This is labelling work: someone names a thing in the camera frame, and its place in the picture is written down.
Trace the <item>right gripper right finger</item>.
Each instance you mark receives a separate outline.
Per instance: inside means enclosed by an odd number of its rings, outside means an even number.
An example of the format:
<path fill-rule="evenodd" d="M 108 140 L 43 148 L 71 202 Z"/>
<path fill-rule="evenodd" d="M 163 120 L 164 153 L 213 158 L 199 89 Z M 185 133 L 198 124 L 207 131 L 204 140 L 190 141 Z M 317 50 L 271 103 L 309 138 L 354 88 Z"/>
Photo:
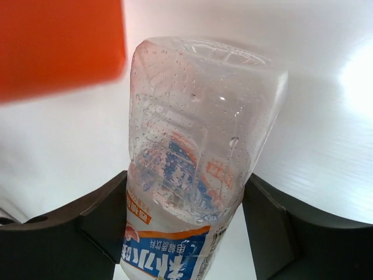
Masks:
<path fill-rule="evenodd" d="M 322 211 L 252 174 L 242 199 L 257 279 L 372 279 L 372 225 Z"/>

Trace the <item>clear bottle orange blue label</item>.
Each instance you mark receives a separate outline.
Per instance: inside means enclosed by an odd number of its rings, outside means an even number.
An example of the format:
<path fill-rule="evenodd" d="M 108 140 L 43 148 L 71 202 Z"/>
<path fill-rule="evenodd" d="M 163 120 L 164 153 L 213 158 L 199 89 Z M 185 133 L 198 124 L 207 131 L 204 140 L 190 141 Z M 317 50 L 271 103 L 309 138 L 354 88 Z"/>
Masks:
<path fill-rule="evenodd" d="M 152 37 L 130 73 L 129 279 L 204 279 L 286 95 L 279 59 L 223 40 Z"/>

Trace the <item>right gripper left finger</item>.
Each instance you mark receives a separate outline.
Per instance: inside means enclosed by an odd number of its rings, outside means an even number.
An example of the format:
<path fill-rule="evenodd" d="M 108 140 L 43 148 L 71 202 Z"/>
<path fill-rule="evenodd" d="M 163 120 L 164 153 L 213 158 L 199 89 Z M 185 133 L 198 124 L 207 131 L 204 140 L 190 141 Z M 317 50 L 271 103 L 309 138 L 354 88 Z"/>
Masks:
<path fill-rule="evenodd" d="M 112 279 L 126 225 L 122 171 L 100 188 L 20 223 L 1 211 L 1 279 Z"/>

